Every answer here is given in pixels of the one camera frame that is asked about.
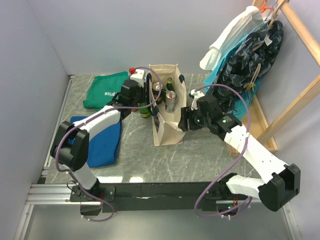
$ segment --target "wooden frame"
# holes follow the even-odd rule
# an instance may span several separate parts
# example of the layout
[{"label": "wooden frame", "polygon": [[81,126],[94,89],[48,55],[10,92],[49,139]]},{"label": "wooden frame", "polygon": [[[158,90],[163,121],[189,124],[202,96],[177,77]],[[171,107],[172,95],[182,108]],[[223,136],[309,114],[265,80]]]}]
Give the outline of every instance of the wooden frame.
[{"label": "wooden frame", "polygon": [[[265,0],[254,0],[252,5],[261,7]],[[320,66],[320,46],[311,35],[306,26],[302,23],[298,15],[289,5],[289,0],[278,0],[278,7],[275,11],[281,10],[288,22],[291,24],[299,38],[308,49],[314,60]],[[278,150],[273,136],[295,117],[305,106],[320,94],[320,74],[302,91],[302,93],[268,126],[265,115],[260,107],[259,101],[254,97],[250,107],[253,116],[250,133],[257,138],[270,152]],[[246,125],[246,117],[241,120]],[[237,151],[232,147],[227,147],[232,156],[237,155]]]}]

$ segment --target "can lid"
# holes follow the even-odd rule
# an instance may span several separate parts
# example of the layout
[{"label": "can lid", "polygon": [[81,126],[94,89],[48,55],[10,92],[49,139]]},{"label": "can lid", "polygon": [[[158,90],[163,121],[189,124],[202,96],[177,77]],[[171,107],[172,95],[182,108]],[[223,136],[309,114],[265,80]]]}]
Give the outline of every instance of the can lid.
[{"label": "can lid", "polygon": [[168,99],[174,99],[176,97],[176,93],[174,91],[167,91],[166,92],[166,97]]},{"label": "can lid", "polygon": [[156,82],[152,85],[153,90],[159,91],[160,90],[160,83]]}]

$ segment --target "marble table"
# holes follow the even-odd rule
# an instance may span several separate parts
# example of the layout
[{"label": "marble table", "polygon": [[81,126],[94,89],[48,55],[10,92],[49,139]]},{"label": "marble table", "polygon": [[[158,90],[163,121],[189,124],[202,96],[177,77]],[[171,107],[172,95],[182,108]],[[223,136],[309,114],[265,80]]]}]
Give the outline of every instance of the marble table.
[{"label": "marble table", "polygon": [[[89,116],[94,110],[84,109],[83,101],[95,75],[75,75],[62,112],[61,122],[72,116]],[[203,86],[205,74],[184,74],[187,93]],[[164,183],[212,181],[226,169],[234,157],[226,144],[208,129],[188,131],[182,144],[154,146],[152,118],[131,113],[122,122],[119,157],[116,164],[92,168],[101,183]],[[244,159],[231,169],[245,177],[259,174]],[[71,178],[59,173],[54,159],[50,163],[46,184],[66,184]]]}]

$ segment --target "white wall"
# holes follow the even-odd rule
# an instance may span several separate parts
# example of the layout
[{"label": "white wall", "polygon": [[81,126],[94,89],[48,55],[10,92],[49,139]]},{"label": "white wall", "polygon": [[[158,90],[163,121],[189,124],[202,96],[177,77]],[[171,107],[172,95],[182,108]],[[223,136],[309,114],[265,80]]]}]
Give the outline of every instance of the white wall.
[{"label": "white wall", "polygon": [[[320,43],[320,17],[318,1],[292,0],[290,5],[300,16],[314,38]],[[270,72],[258,90],[258,98],[269,124],[302,92],[320,73],[287,19],[281,15],[284,41]],[[304,239],[319,239],[320,215],[320,97],[318,96],[282,130],[275,135],[279,148],[276,154],[301,169],[300,194],[292,200]]]},{"label": "white wall", "polygon": [[252,0],[28,0],[69,74],[199,61]]},{"label": "white wall", "polygon": [[0,239],[40,177],[68,75],[26,0],[0,1]]}]

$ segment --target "green bottle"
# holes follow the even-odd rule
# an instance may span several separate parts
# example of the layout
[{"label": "green bottle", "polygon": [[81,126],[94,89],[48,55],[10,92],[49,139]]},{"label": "green bottle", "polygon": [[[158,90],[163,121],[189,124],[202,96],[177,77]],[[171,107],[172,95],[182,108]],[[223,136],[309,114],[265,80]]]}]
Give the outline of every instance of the green bottle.
[{"label": "green bottle", "polygon": [[166,86],[163,90],[163,95],[162,95],[162,98],[163,98],[163,101],[164,103],[166,103],[166,94],[167,94],[167,91],[173,91],[173,92],[176,92],[175,89],[174,89],[174,81],[171,77],[169,77],[167,80],[166,80]]},{"label": "green bottle", "polygon": [[[139,104],[139,107],[143,107],[143,106],[146,106],[146,105],[147,104],[145,102],[143,102],[143,103]],[[149,112],[147,107],[146,108],[140,108],[139,109],[139,113],[140,113],[140,116],[145,118],[145,119],[150,117],[150,112]]]}]

